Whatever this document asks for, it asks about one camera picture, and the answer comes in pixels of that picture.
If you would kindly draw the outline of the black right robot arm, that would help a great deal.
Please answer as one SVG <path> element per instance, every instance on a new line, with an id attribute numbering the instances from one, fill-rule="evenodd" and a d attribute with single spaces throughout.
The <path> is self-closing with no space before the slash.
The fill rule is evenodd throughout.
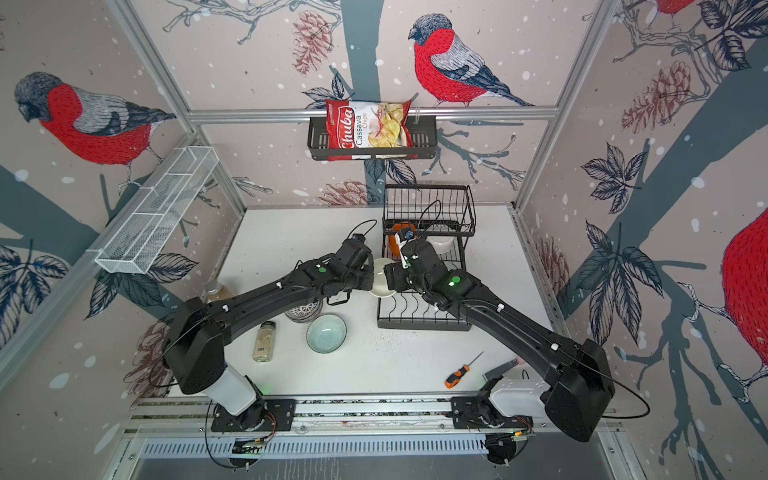
<path id="1" fill-rule="evenodd" d="M 540 396 L 549 420 L 564 434 L 588 441 L 615 395 L 607 355 L 591 339 L 579 343 L 535 322 L 463 269 L 450 270 L 424 239 L 400 247 L 384 267 L 391 290 L 423 300 L 479 327 L 530 365 L 549 385 Z"/>

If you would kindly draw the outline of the white plastic bowl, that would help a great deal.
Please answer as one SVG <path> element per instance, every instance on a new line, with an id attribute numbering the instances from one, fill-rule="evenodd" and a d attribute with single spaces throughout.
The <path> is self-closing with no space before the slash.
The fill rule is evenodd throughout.
<path id="1" fill-rule="evenodd" d="M 438 255 L 451 253 L 455 244 L 455 238 L 452 236 L 428 236 L 427 241 Z"/>

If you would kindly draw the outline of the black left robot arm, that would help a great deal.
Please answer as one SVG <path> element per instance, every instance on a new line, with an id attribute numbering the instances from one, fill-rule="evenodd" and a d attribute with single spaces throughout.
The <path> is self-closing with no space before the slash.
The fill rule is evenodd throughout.
<path id="1" fill-rule="evenodd" d="M 335 253 L 298 264 L 282 278 L 224 300 L 195 297 L 175 313 L 163 344 L 165 367 L 185 395 L 210 387 L 224 373 L 224 349 L 240 335 L 299 306 L 373 286 L 373 256 L 362 234 Z"/>

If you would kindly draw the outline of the light green glazed bowl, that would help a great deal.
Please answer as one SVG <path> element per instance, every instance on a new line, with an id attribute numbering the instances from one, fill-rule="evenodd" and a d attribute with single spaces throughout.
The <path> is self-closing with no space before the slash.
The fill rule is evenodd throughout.
<path id="1" fill-rule="evenodd" d="M 345 321 L 335 314 L 317 317 L 308 327 L 306 341 L 311 350 L 329 354 L 341 347 L 347 336 Z"/>

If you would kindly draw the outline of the orange plastic bowl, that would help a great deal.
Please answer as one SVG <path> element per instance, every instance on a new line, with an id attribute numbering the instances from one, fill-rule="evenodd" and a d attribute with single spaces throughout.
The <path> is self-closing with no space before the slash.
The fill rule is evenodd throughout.
<path id="1" fill-rule="evenodd" d="M 414 233 L 415 232 L 415 225 L 410 222 L 400 222 L 395 224 L 393 227 L 393 234 L 388 237 L 388 246 L 390 249 L 391 257 L 395 260 L 399 260 L 401 258 L 400 254 L 400 242 L 401 242 L 401 236 L 400 231 L 406 230 L 408 233 Z"/>

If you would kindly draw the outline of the cream ceramic bowl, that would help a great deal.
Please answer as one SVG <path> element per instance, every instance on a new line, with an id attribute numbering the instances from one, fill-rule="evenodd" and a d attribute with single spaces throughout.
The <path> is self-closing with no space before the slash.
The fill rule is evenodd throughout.
<path id="1" fill-rule="evenodd" d="M 388 281 L 385 275 L 385 267 L 393 264 L 394 260 L 389 258 L 378 258 L 374 260 L 373 264 L 373 285 L 370 293 L 377 298 L 387 298 L 396 293 L 395 290 L 389 288 Z"/>

